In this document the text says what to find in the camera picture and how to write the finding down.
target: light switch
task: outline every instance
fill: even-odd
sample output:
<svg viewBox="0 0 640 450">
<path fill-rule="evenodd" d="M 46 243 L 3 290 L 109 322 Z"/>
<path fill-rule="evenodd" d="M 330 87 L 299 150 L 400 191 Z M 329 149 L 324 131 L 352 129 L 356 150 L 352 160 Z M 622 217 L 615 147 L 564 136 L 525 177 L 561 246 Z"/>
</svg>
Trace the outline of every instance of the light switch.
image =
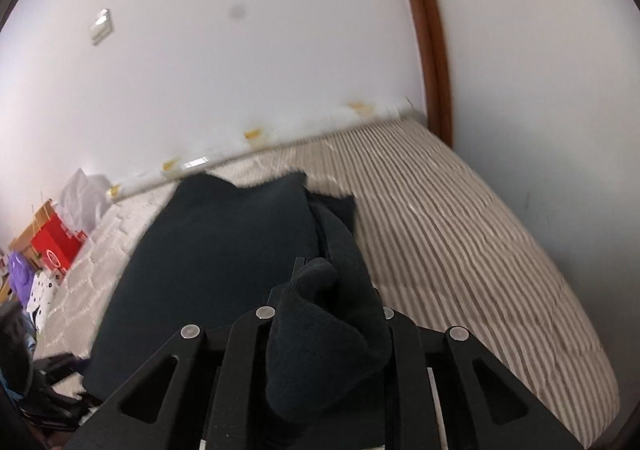
<svg viewBox="0 0 640 450">
<path fill-rule="evenodd" d="M 103 9 L 95 17 L 95 21 L 89 25 L 89 38 L 91 38 L 92 45 L 98 45 L 111 33 L 113 33 L 111 12 L 108 9 Z"/>
</svg>

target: red shopping bag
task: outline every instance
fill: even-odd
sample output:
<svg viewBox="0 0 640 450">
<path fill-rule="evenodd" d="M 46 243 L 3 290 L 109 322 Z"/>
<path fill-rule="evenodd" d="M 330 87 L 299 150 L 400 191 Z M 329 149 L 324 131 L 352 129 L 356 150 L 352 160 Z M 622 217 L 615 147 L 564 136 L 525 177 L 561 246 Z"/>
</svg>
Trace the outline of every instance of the red shopping bag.
<svg viewBox="0 0 640 450">
<path fill-rule="evenodd" d="M 66 274 L 85 239 L 84 235 L 76 236 L 65 227 L 56 213 L 51 213 L 31 239 L 31 246 L 49 269 Z"/>
</svg>

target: purple bag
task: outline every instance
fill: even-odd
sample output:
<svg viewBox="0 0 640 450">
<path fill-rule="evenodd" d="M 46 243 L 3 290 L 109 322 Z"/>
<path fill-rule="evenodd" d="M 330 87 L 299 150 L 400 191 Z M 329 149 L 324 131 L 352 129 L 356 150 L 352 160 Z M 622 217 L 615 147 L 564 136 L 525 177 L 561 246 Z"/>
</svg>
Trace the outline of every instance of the purple bag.
<svg viewBox="0 0 640 450">
<path fill-rule="evenodd" d="M 22 253 L 12 251 L 9 255 L 9 286 L 18 297 L 22 307 L 27 307 L 33 277 L 36 274 L 29 261 Z"/>
</svg>

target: white wall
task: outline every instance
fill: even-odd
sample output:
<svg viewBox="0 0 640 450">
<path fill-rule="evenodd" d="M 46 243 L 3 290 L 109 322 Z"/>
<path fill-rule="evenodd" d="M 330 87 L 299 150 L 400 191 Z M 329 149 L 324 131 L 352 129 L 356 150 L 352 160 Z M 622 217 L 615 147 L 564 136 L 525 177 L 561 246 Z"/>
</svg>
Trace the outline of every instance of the white wall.
<svg viewBox="0 0 640 450">
<path fill-rule="evenodd" d="M 102 8 L 115 32 L 93 47 Z M 0 246 L 78 167 L 117 180 L 273 115 L 404 96 L 424 105 L 407 0 L 20 0 L 0 33 Z"/>
<path fill-rule="evenodd" d="M 632 0 L 439 0 L 456 151 L 531 230 L 640 400 L 640 12 Z"/>
</svg>

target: bed sheet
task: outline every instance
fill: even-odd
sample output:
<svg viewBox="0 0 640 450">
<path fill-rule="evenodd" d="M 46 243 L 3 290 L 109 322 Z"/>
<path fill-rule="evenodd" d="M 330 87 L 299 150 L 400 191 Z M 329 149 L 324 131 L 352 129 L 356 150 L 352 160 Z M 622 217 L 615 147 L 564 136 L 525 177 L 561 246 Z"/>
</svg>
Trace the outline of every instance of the bed sheet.
<svg viewBox="0 0 640 450">
<path fill-rule="evenodd" d="M 210 170 L 255 185 L 304 170 L 311 191 L 353 194 L 356 240 L 385 305 L 424 327 L 473 332 L 588 447 L 619 409 L 591 322 L 506 205 L 412 119 L 341 131 Z M 175 184 L 113 205 L 52 304 L 36 357 L 88 356 L 129 256 Z M 80 390 L 79 380 L 61 384 Z"/>
</svg>

